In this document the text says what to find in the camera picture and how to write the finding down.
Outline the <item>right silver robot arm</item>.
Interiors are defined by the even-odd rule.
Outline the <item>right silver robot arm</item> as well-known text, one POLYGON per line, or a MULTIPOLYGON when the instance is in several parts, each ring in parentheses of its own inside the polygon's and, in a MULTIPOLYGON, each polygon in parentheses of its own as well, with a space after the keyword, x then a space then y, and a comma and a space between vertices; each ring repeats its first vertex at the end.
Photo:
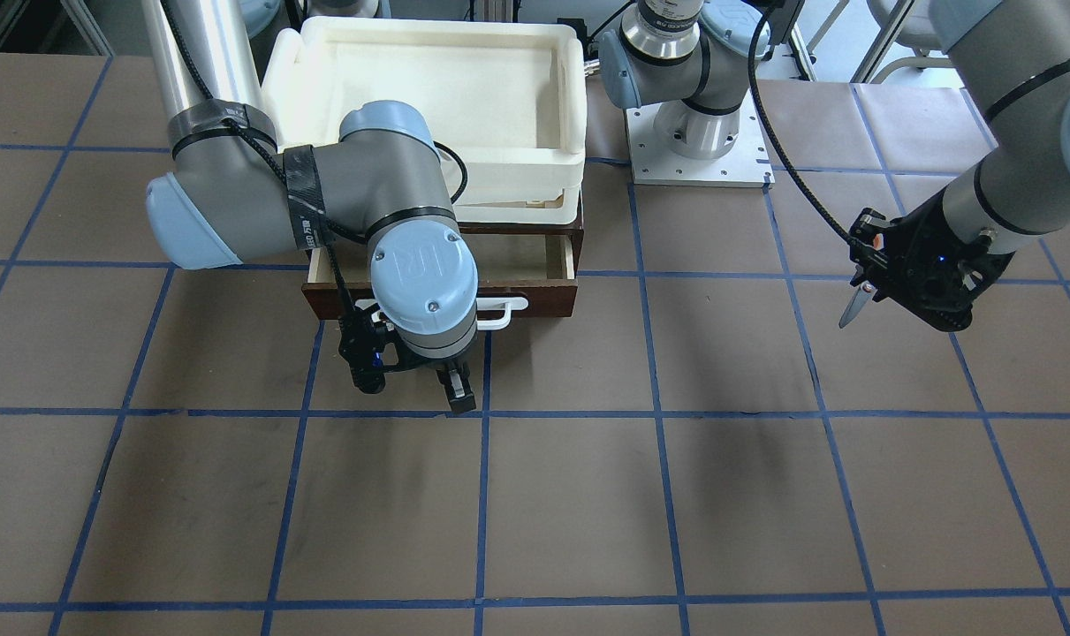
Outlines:
POLYGON ((281 148, 236 1, 142 5, 174 169, 146 194, 152 232, 180 269, 221 269, 348 240, 368 249, 372 307, 331 270, 339 353, 362 393, 389 372, 432 367, 454 413, 474 410, 467 352, 478 270, 460 233, 424 117, 377 101, 345 113, 339 140, 281 148))

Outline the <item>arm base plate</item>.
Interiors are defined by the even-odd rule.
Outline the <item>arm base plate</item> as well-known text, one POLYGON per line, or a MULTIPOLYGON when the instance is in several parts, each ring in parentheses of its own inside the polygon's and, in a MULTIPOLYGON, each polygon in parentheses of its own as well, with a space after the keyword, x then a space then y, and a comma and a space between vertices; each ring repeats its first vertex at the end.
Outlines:
POLYGON ((628 109, 625 117, 636 185, 763 188, 776 182, 748 94, 737 111, 722 116, 672 101, 628 109))

